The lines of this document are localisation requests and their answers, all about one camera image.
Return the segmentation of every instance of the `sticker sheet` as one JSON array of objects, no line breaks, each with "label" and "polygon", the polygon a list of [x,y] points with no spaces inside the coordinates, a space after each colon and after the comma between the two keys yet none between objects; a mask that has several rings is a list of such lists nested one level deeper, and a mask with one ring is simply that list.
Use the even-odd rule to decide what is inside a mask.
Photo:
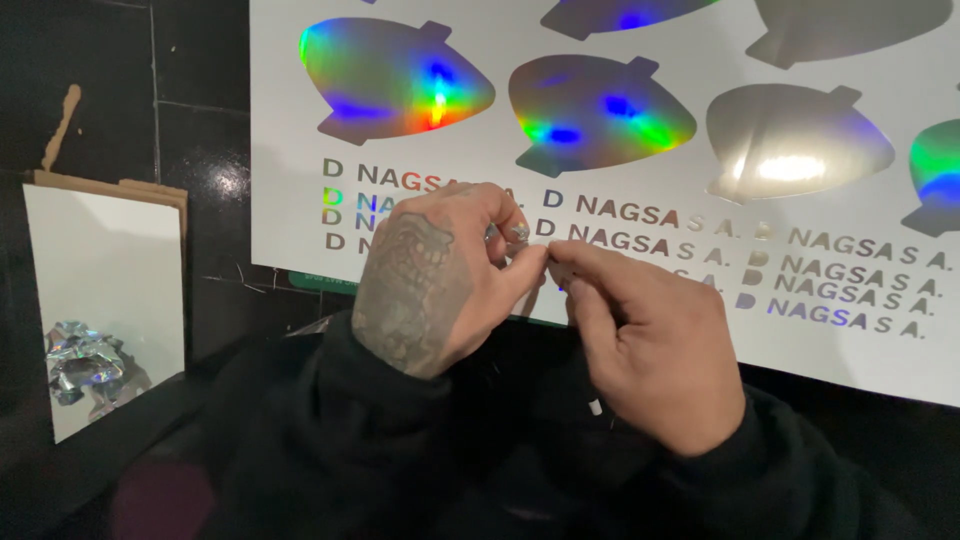
[{"label": "sticker sheet", "polygon": [[494,182],[715,287],[740,361],[960,405],[955,11],[252,0],[253,262],[356,282],[397,202]]}]

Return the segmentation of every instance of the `peeled sticker piece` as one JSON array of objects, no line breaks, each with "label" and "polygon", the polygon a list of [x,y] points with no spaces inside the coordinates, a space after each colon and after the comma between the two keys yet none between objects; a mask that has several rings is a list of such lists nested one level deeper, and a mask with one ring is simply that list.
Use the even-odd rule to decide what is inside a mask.
[{"label": "peeled sticker piece", "polygon": [[650,26],[696,12],[719,0],[561,0],[540,21],[583,41],[590,34]]},{"label": "peeled sticker piece", "polygon": [[782,69],[869,53],[943,25],[952,0],[756,0],[767,34],[747,55]]},{"label": "peeled sticker piece", "polygon": [[886,169],[893,145],[853,108],[860,92],[749,85],[707,109],[710,145],[724,174],[707,188],[744,204],[831,189]]},{"label": "peeled sticker piece", "polygon": [[922,206],[902,225],[937,237],[960,231],[960,119],[922,131],[910,150],[910,176]]},{"label": "peeled sticker piece", "polygon": [[356,145],[449,126],[493,104],[493,85],[444,42],[450,29],[336,18],[300,36],[300,59],[333,108],[318,130]]},{"label": "peeled sticker piece", "polygon": [[510,100],[533,142],[516,164],[557,178],[649,158],[689,141],[693,115],[651,76],[660,67],[584,55],[542,57],[510,77]]}]

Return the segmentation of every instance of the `holographic foil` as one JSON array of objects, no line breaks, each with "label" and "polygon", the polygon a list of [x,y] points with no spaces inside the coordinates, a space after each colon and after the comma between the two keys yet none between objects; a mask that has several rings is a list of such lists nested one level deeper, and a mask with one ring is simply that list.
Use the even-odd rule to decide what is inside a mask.
[{"label": "holographic foil", "polygon": [[151,386],[146,373],[121,351],[122,341],[80,321],[57,323],[47,332],[46,342],[50,394],[61,406],[73,405],[84,396],[86,386],[94,401],[90,422]]},{"label": "holographic foil", "polygon": [[719,0],[561,0],[540,21],[583,41],[590,34],[650,26],[696,12]]},{"label": "holographic foil", "polygon": [[960,119],[917,135],[910,150],[910,176],[922,206],[901,223],[934,237],[960,231]]},{"label": "holographic foil", "polygon": [[450,29],[335,18],[300,36],[300,59],[333,108],[321,133],[362,145],[465,120],[493,103],[493,85],[444,41]]},{"label": "holographic foil", "polygon": [[782,69],[869,53],[943,25],[951,0],[756,0],[768,32],[747,55]]},{"label": "holographic foil", "polygon": [[689,141],[697,122],[651,79],[660,67],[584,55],[538,58],[510,78],[510,100],[533,146],[516,164],[557,178],[566,171],[649,158]]},{"label": "holographic foil", "polygon": [[743,204],[813,193],[889,167],[887,137],[853,108],[860,92],[749,85],[720,94],[707,109],[707,133],[724,174],[707,192]]}]

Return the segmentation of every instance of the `white board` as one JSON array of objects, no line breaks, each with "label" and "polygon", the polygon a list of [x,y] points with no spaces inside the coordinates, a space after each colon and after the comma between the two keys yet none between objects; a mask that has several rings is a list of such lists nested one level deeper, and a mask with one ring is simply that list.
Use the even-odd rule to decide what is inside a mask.
[{"label": "white board", "polygon": [[[182,372],[180,212],[53,187],[23,192],[43,331],[75,319],[114,335],[150,385]],[[84,393],[68,406],[51,397],[56,442],[88,425]]]},{"label": "white board", "polygon": [[[795,19],[778,19],[782,13],[776,12],[777,6],[794,3],[774,0],[699,5],[597,0],[592,4],[596,10],[637,8],[620,19],[624,27],[650,22],[655,6],[681,6],[690,12],[641,28],[593,33],[585,40],[570,35],[592,24],[589,17],[552,12],[553,19],[544,19],[555,8],[566,9],[563,4],[581,3],[252,0],[253,262],[356,282],[364,264],[364,242],[372,237],[367,224],[372,216],[389,214],[381,212],[389,207],[385,199],[395,202],[422,194],[429,187],[428,175],[434,177],[431,183],[440,185],[451,179],[495,182],[510,188],[530,221],[540,223],[535,233],[548,233],[550,222],[553,236],[583,235],[611,249],[617,249],[616,242],[625,255],[682,271],[691,279],[713,280],[727,302],[741,361],[960,405],[960,332],[954,329],[960,320],[960,273],[953,271],[960,271],[960,233],[931,230],[960,229],[955,227],[957,209],[931,218],[932,226],[901,223],[922,207],[920,188],[915,189],[911,176],[915,139],[924,130],[960,118],[960,15],[952,12],[950,0],[883,0],[883,9],[866,0],[811,1],[804,3],[808,12]],[[796,20],[799,26],[773,28],[766,41],[754,45],[768,32],[761,10],[775,27],[777,20]],[[350,17],[380,22],[325,23],[300,39],[312,25]],[[443,28],[434,23],[448,27],[449,37],[444,40]],[[895,30],[907,35],[890,34]],[[330,50],[340,51],[339,56],[324,52],[334,56],[317,57],[325,42]],[[382,45],[380,59],[362,51],[362,43],[371,42]],[[393,127],[376,124],[389,124],[385,118],[393,121],[391,114],[404,114],[391,105],[403,99],[415,102],[418,92],[429,90],[416,78],[406,87],[384,83],[390,70],[377,62],[400,59],[396,65],[402,71],[403,55],[423,54],[417,47],[429,48],[423,44],[430,42],[445,42],[466,59],[481,79],[489,80],[495,99],[483,109],[491,98],[489,89],[476,82],[467,66],[454,62],[460,81],[472,85],[472,97],[465,99],[477,109],[467,111],[475,114],[423,133],[386,136],[403,126],[418,130],[410,127],[407,116]],[[298,43],[305,47],[307,61],[301,61]],[[748,49],[766,61],[748,56]],[[436,48],[437,55],[446,54],[441,50]],[[552,55],[624,64],[615,86],[626,87],[627,95],[608,102],[608,112],[631,122],[636,118],[639,123],[630,129],[648,130],[651,137],[657,136],[657,126],[642,125],[643,105],[630,100],[637,97],[634,84],[641,97],[644,88],[652,87],[647,75],[656,66],[639,61],[628,69],[626,64],[637,56],[658,63],[653,81],[689,112],[695,134],[685,140],[690,133],[670,131],[672,138],[662,148],[679,145],[616,166],[570,170],[578,163],[604,164],[603,159],[593,160],[596,156],[585,159],[575,153],[576,159],[559,165],[537,165],[537,160],[532,166],[529,160],[526,167],[518,165],[517,158],[531,147],[530,136],[546,134],[547,145],[562,145],[586,143],[587,135],[597,135],[571,134],[575,129],[561,125],[584,119],[578,116],[582,111],[575,110],[583,102],[556,110],[555,117],[548,118],[557,120],[556,125],[528,125],[530,136],[521,129],[515,107],[521,116],[526,110],[542,112],[538,107],[543,104],[552,107],[552,90],[538,94],[537,88],[564,81],[537,81],[537,73],[551,69],[545,64],[519,68]],[[584,70],[577,69],[571,67],[572,76],[582,83]],[[515,72],[518,86],[512,91]],[[437,75],[434,81],[444,77]],[[755,91],[754,85],[791,87]],[[355,95],[347,95],[351,90]],[[402,95],[390,101],[392,91]],[[339,120],[326,121],[318,131],[335,109]],[[683,117],[681,110],[668,109],[664,117]],[[771,120],[775,117],[788,120],[787,128],[794,122],[794,128],[784,129],[782,122]],[[428,114],[424,121],[434,122],[431,118]],[[734,128],[744,118],[757,119],[751,136]],[[347,129],[350,119],[369,128],[365,133],[353,124]],[[852,134],[859,128],[873,131]],[[948,128],[949,139],[955,126]],[[943,133],[939,135],[936,142],[943,147]],[[737,144],[759,146],[750,146],[749,159],[738,163]],[[812,154],[798,153],[798,147],[813,149]],[[777,151],[782,151],[779,158],[771,154]],[[943,156],[938,160],[953,163]],[[566,169],[551,178],[543,174],[557,172],[551,166]],[[371,181],[366,174],[374,168]],[[708,193],[725,170],[743,176],[738,184],[742,190],[713,191],[744,204]],[[960,165],[954,172],[960,174]],[[955,180],[960,184],[960,176]],[[791,192],[813,191],[818,182],[831,188]],[[419,190],[405,188],[415,186]],[[556,206],[559,195],[551,191],[563,195],[561,205]],[[377,208],[372,210],[368,201],[374,195]],[[751,200],[770,195],[795,196]],[[605,207],[607,201],[612,203]],[[762,253],[751,260],[754,250]],[[819,261],[819,269],[810,266],[813,260]],[[532,316],[565,323],[564,294],[556,288],[542,291]]]}]

